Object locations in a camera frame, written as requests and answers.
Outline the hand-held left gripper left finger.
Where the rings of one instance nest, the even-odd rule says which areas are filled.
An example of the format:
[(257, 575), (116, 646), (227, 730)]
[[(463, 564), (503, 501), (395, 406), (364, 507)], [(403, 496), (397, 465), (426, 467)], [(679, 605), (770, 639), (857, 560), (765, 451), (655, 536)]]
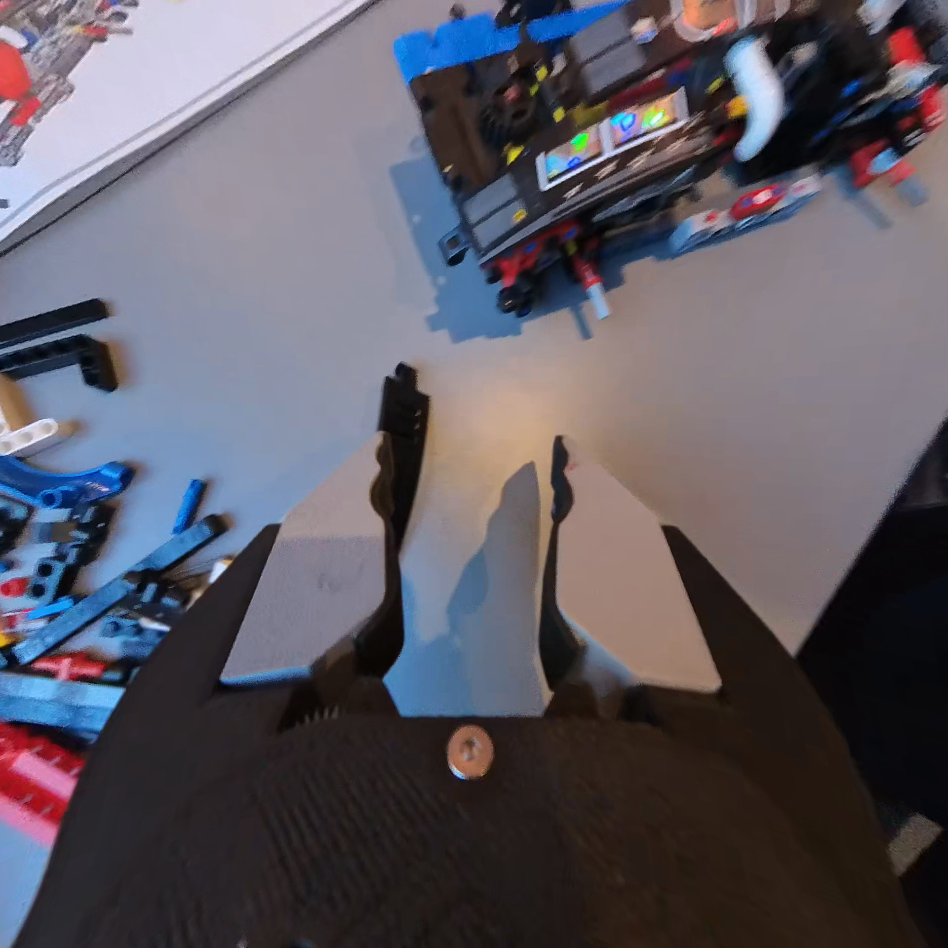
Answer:
[(395, 562), (391, 435), (374, 433), (283, 517), (220, 681), (290, 681), (353, 640)]

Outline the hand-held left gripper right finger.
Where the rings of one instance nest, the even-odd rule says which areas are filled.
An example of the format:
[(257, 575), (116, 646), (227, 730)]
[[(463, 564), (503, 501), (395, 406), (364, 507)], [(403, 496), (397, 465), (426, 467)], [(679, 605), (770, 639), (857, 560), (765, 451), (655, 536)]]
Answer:
[(721, 679), (663, 524), (564, 435), (553, 440), (552, 525), (539, 660), (550, 691), (636, 686), (716, 693)]

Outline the black curved brick panel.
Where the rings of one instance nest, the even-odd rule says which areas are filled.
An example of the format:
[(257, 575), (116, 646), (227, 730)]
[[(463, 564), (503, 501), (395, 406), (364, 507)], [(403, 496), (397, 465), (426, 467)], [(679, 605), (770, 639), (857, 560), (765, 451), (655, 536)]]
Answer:
[(393, 462), (391, 524), (401, 550), (421, 479), (429, 429), (431, 397), (418, 385), (418, 372), (399, 362), (382, 388), (378, 430), (388, 435)]

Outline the black starred brick panel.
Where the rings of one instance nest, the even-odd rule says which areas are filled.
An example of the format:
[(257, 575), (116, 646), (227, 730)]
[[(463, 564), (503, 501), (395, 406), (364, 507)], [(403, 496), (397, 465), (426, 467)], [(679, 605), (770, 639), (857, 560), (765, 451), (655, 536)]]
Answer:
[(636, 104), (555, 148), (522, 150), (504, 172), (458, 203), (439, 246), (444, 263), (473, 255), (488, 282), (539, 271), (552, 247), (595, 244), (639, 212), (661, 212), (726, 160), (743, 118), (725, 104), (693, 110), (686, 90)]

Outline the toy brick car model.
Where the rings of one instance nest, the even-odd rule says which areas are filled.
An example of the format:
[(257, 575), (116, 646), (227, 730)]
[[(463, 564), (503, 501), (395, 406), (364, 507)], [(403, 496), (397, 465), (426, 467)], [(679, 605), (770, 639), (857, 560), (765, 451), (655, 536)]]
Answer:
[(946, 122), (946, 2), (504, 2), (494, 16), (457, 3), (394, 53), (456, 208), (451, 231), (459, 200), (522, 150), (555, 148), (619, 110), (682, 87), (693, 110), (725, 104), (743, 118), (730, 157), (659, 213), (595, 244), (554, 245), (510, 285), (488, 282), (470, 254), (516, 317), (556, 264), (606, 317), (599, 262), (612, 240), (667, 236), (671, 256), (727, 241), (795, 215), (827, 172), (847, 172), (855, 190), (887, 180), (917, 204), (907, 156)]

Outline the pile of loose toy bricks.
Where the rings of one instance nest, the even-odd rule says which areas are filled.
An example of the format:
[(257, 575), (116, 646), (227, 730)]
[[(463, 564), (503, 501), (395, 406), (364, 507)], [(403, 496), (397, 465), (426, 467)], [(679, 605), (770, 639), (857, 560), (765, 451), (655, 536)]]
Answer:
[(191, 480), (168, 539), (98, 589), (76, 588), (110, 539), (117, 499), (135, 468), (106, 462), (76, 472), (38, 468), (29, 457), (72, 433), (35, 418), (18, 382), (75, 370), (102, 395), (117, 391), (112, 351), (84, 329), (110, 315), (90, 299), (3, 323), (1, 425), (2, 823), (51, 847), (90, 744), (173, 623), (227, 567), (176, 579), (218, 539), (222, 515), (199, 517), (207, 480)]

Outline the open instruction booklet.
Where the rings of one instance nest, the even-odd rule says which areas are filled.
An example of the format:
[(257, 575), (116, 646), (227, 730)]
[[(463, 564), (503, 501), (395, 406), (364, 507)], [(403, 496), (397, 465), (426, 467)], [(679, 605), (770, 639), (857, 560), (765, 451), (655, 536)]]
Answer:
[(2, 253), (370, 5), (2, 2)]

